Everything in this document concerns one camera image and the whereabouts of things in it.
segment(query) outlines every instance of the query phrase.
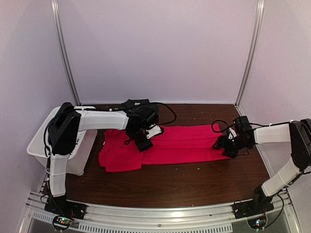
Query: dark wooden surface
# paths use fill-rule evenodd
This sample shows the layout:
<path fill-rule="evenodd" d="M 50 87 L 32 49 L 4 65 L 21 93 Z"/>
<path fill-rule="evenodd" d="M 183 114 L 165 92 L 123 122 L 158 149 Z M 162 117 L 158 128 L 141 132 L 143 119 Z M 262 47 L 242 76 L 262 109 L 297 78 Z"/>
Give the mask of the dark wooden surface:
<path fill-rule="evenodd" d="M 231 123 L 238 117 L 233 105 L 170 106 L 178 116 L 171 125 L 204 125 L 216 119 Z M 162 122 L 172 118 L 163 106 L 159 115 Z M 69 200 L 122 207 L 202 206 L 252 198 L 253 190 L 269 178 L 256 148 L 248 156 L 231 160 L 142 166 L 137 171 L 107 173 L 98 161 L 103 142 L 104 131 L 99 131 L 84 175 L 67 176 Z"/>

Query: white wall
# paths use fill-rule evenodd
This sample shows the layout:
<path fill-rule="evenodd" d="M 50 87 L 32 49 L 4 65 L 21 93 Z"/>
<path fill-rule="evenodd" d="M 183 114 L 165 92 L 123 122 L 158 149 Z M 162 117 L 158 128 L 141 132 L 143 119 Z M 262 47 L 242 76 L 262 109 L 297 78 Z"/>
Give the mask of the white wall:
<path fill-rule="evenodd" d="M 234 103 L 257 0 L 60 0 L 82 103 Z"/>
<path fill-rule="evenodd" d="M 0 232 L 17 231 L 43 167 L 26 147 L 44 118 L 73 101 L 49 0 L 0 2 Z"/>
<path fill-rule="evenodd" d="M 252 122 L 311 118 L 311 1 L 265 2 L 259 45 L 242 109 Z M 290 145 L 264 146 L 276 172 L 290 158 Z M 311 176 L 290 189 L 303 232 L 311 232 Z"/>

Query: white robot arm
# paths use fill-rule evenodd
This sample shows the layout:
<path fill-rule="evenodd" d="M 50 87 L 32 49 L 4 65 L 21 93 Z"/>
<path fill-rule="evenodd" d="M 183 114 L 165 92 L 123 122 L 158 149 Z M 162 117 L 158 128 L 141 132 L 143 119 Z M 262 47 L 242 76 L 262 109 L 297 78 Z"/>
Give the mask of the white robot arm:
<path fill-rule="evenodd" d="M 224 148 L 223 155 L 230 158 L 238 156 L 242 148 L 252 149 L 255 144 L 290 143 L 291 158 L 273 177 L 254 191 L 249 202 L 236 203 L 233 210 L 236 218 L 261 214 L 271 210 L 272 197 L 281 189 L 290 186 L 304 170 L 311 166 L 311 120 L 290 121 L 252 129 L 246 116 L 233 120 L 236 136 L 220 136 L 214 149 Z"/>
<path fill-rule="evenodd" d="M 45 130 L 48 131 L 49 147 L 47 172 L 49 175 L 49 206 L 47 210 L 56 214 L 65 214 L 72 210 L 66 200 L 66 168 L 70 154 L 76 146 L 77 134 L 80 131 L 92 129 L 125 130 L 129 141 L 133 140 L 139 151 L 152 147 L 150 138 L 163 133 L 163 128 L 157 125 L 158 114 L 153 108 L 82 109 L 71 103 L 64 103 Z"/>

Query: folded red fabric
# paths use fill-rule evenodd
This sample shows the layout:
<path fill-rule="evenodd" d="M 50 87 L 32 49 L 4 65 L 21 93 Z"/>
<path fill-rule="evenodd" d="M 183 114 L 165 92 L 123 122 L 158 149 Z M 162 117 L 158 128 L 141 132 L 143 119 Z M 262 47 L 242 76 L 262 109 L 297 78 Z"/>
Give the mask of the folded red fabric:
<path fill-rule="evenodd" d="M 214 125 L 214 129 L 218 130 L 219 126 Z M 222 155 L 222 150 L 211 148 L 219 135 L 212 131 L 210 125 L 164 127 L 164 134 L 151 139 L 153 147 L 139 152 L 134 142 L 124 144 L 128 139 L 125 131 L 107 130 L 99 162 L 107 172 L 119 172 L 141 169 L 142 164 L 184 164 L 228 159 Z"/>

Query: plastic storage box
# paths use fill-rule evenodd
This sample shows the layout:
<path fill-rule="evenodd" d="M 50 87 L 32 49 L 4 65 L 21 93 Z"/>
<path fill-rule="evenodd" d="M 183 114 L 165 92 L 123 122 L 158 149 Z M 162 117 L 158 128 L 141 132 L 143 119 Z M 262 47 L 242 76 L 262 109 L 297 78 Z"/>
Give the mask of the plastic storage box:
<path fill-rule="evenodd" d="M 44 167 L 47 163 L 47 158 L 44 154 L 43 133 L 49 121 L 55 116 L 60 107 L 54 108 L 48 117 L 45 119 L 31 142 L 27 147 L 27 153 L 33 155 Z M 93 106 L 79 106 L 79 108 L 94 108 Z M 84 172 L 89 153 L 92 149 L 97 130 L 87 130 L 78 132 L 77 145 L 71 153 L 67 163 L 67 173 L 81 176 Z"/>

